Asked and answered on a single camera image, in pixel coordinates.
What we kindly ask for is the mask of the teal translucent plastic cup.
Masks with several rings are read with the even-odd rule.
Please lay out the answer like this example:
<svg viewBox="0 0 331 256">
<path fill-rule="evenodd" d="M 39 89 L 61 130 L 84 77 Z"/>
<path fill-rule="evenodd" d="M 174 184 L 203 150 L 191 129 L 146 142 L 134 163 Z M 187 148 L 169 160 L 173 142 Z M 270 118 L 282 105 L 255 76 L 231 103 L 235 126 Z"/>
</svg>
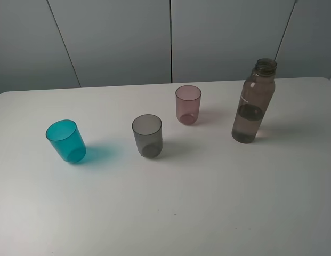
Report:
<svg viewBox="0 0 331 256">
<path fill-rule="evenodd" d="M 50 125 L 46 138 L 65 162 L 77 163 L 86 155 L 85 143 L 72 120 L 64 119 Z"/>
</svg>

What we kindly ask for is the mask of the grey translucent plastic cup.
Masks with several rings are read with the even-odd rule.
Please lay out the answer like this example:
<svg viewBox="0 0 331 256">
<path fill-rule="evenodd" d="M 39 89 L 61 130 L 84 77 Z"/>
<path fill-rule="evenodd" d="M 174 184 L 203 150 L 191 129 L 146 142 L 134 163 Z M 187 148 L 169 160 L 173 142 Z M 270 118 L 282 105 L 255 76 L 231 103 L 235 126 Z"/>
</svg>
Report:
<svg viewBox="0 0 331 256">
<path fill-rule="evenodd" d="M 138 152 L 142 157 L 153 159 L 163 149 L 162 121 L 153 114 L 138 116 L 132 122 Z"/>
</svg>

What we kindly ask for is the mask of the pink translucent plastic cup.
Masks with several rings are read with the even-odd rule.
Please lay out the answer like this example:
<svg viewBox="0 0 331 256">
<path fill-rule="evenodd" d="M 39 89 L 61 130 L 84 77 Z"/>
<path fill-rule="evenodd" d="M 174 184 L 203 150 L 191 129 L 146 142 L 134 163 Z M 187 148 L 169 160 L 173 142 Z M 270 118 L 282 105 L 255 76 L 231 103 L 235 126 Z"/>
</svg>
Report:
<svg viewBox="0 0 331 256">
<path fill-rule="evenodd" d="M 183 85 L 175 91 L 176 117 L 184 125 L 196 122 L 199 116 L 200 100 L 202 92 L 193 85 Z"/>
</svg>

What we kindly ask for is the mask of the brown translucent water bottle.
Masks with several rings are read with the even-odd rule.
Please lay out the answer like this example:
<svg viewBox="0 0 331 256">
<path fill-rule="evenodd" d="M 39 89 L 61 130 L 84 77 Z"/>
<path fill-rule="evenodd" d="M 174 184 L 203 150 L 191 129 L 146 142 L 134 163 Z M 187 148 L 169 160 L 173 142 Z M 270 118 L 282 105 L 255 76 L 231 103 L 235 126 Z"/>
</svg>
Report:
<svg viewBox="0 0 331 256">
<path fill-rule="evenodd" d="M 245 80 L 231 131 L 236 141 L 245 144 L 254 141 L 275 92 L 276 69 L 274 60 L 259 59 Z"/>
</svg>

